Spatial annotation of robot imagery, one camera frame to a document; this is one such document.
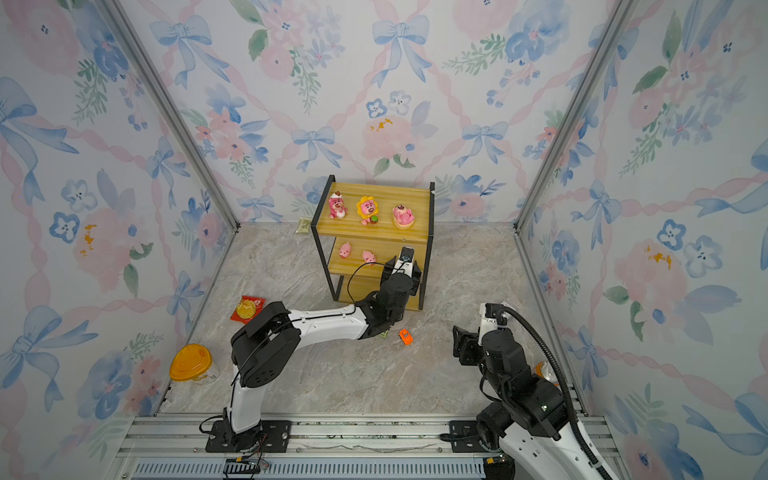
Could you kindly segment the pink pig toy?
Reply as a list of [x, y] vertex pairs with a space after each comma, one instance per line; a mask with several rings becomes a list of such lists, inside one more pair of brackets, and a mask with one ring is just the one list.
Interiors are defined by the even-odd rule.
[[376, 255], [369, 250], [364, 250], [362, 252], [362, 260], [365, 265], [374, 265], [377, 263]]

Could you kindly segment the orange toy truck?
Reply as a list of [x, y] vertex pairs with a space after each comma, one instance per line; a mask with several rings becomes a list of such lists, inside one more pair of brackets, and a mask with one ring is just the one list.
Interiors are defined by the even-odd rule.
[[413, 343], [413, 336], [407, 329], [401, 329], [399, 337], [404, 345], [411, 345]]

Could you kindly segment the pink bear yellow flower figure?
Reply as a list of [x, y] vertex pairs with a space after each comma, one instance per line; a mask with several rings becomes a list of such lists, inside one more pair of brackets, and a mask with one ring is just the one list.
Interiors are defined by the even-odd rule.
[[356, 204], [362, 225], [372, 225], [379, 221], [378, 203], [373, 196], [363, 196]]

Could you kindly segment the pink bear strawberry hat figure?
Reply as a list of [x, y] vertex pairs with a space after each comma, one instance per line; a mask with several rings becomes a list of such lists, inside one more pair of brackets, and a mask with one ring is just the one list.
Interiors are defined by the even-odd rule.
[[330, 219], [343, 219], [347, 214], [343, 195], [339, 191], [333, 192], [330, 195], [328, 206]]

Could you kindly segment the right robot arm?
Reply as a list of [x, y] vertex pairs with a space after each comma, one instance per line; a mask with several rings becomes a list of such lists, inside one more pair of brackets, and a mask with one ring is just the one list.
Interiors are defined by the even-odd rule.
[[441, 439], [455, 453], [483, 453], [488, 467], [513, 464], [533, 479], [616, 479], [572, 401], [532, 372], [523, 347], [501, 328], [483, 335], [453, 328], [453, 355], [477, 366], [495, 394], [473, 421], [451, 421]]

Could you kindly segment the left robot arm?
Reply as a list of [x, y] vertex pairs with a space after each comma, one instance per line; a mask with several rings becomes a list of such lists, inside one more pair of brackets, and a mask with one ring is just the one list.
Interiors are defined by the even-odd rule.
[[383, 264], [379, 288], [348, 306], [303, 311], [276, 301], [264, 307], [231, 338], [235, 375], [224, 414], [230, 431], [242, 434], [259, 426], [267, 385], [296, 351], [330, 341], [372, 338], [400, 322], [419, 290], [421, 276], [414, 250], [404, 247]]

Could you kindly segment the pink pig on middle shelf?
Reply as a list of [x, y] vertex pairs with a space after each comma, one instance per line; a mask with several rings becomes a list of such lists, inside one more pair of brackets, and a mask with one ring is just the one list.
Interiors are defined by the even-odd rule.
[[338, 250], [339, 257], [342, 259], [346, 259], [351, 254], [351, 244], [349, 242], [345, 242], [341, 245], [341, 247]]

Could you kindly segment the orange can right side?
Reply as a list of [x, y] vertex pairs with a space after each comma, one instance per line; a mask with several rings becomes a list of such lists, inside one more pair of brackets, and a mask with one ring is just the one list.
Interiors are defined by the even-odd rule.
[[541, 378], [553, 383], [555, 386], [559, 385], [559, 380], [555, 374], [554, 368], [548, 361], [539, 362], [535, 366], [535, 373]]

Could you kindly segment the red yellow snack packet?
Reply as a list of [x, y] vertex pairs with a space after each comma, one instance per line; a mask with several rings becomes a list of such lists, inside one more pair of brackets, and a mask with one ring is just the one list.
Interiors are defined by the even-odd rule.
[[249, 323], [264, 308], [266, 300], [260, 297], [243, 295], [234, 308], [230, 319], [242, 324]]

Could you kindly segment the orange bowl left side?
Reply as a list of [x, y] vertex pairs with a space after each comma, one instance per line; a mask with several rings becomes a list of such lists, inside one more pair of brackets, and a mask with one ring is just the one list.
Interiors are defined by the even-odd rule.
[[169, 375], [174, 382], [197, 381], [209, 378], [213, 365], [210, 351], [199, 344], [184, 346], [171, 362]]

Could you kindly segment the wooden shelf black metal frame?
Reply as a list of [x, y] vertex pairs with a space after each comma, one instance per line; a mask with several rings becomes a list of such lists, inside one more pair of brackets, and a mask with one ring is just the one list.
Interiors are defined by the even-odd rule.
[[[343, 219], [329, 218], [328, 199], [336, 191], [343, 195], [347, 208]], [[414, 249], [415, 260], [422, 270], [419, 290], [408, 301], [407, 308], [412, 311], [424, 308], [435, 232], [435, 193], [434, 183], [427, 188], [405, 188], [344, 183], [337, 181], [333, 175], [327, 177], [310, 231], [333, 300], [352, 303], [376, 290], [382, 265], [407, 246]], [[373, 196], [378, 203], [379, 221], [376, 224], [361, 224], [356, 204], [363, 196]], [[415, 223], [410, 229], [398, 229], [393, 224], [392, 210], [398, 205], [413, 211]], [[352, 250], [348, 258], [342, 259], [338, 250], [345, 242], [351, 244]], [[364, 250], [376, 255], [376, 264], [364, 264]]]

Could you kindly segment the small green packet by wall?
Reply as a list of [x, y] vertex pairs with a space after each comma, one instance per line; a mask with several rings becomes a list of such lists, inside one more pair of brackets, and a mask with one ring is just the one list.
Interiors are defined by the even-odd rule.
[[309, 218], [301, 218], [296, 228], [297, 234], [309, 234], [311, 230], [311, 220]]

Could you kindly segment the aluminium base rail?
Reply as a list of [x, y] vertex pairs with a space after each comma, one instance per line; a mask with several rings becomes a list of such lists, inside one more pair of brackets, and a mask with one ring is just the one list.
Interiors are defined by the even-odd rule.
[[109, 479], [533, 479], [533, 463], [492, 454], [445, 435], [472, 432], [450, 415], [269, 414], [281, 424], [251, 456], [212, 453], [205, 413], [138, 417]]

